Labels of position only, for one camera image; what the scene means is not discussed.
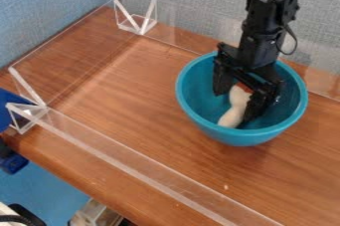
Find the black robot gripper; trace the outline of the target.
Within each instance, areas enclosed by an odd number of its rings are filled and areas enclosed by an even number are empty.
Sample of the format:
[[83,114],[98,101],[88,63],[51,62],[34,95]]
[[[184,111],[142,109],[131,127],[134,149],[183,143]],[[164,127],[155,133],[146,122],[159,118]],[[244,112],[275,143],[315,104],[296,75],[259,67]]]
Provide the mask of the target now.
[[251,10],[242,24],[239,47],[218,44],[214,57],[212,91],[216,96],[228,93],[234,81],[242,81],[252,90],[243,121],[258,119],[280,96],[283,80],[275,71],[279,49],[286,31],[276,14]]

